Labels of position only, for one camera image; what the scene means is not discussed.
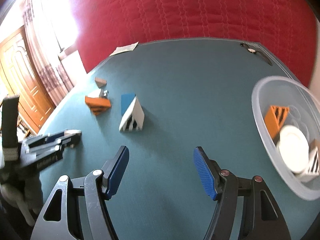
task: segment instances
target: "striped block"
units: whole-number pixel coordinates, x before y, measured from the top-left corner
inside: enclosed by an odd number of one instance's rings
[[[142,130],[144,112],[137,97],[134,97],[125,111],[119,126],[119,131]]]
[[[319,176],[319,152],[318,147],[313,148],[309,153],[309,163],[305,170],[296,175],[301,182],[309,182]]]
[[[266,116],[264,117],[264,122],[272,139],[279,133],[288,116],[288,112],[288,107],[270,106]]]

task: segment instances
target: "plastic bowl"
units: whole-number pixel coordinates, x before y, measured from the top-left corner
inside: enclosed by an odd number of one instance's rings
[[[271,105],[292,107],[284,124],[298,127],[308,143],[320,141],[320,103],[311,92],[299,82],[281,76],[269,76],[259,80],[252,91],[252,111],[261,140],[269,158],[288,187],[300,198],[320,198],[320,177],[308,183],[300,182],[287,168],[264,123]]]

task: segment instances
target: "white paper note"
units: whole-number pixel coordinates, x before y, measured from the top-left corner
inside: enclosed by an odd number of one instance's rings
[[[139,42],[136,42],[131,45],[123,46],[123,47],[117,47],[116,50],[110,54],[110,56],[115,55],[115,54],[119,54],[122,52],[126,52],[126,51],[133,51],[134,48],[138,45],[138,43]]]

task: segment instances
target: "quilted fabric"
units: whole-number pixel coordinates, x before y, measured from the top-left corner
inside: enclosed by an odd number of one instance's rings
[[[86,71],[118,46],[218,37],[261,42],[308,85],[316,21],[305,0],[70,0]]]

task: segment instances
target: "door panel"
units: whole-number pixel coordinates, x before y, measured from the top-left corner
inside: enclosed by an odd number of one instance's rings
[[[20,94],[20,105],[38,132],[54,110],[54,104],[34,71],[23,37],[24,27],[21,27],[0,44],[1,77],[6,79],[9,91]]]

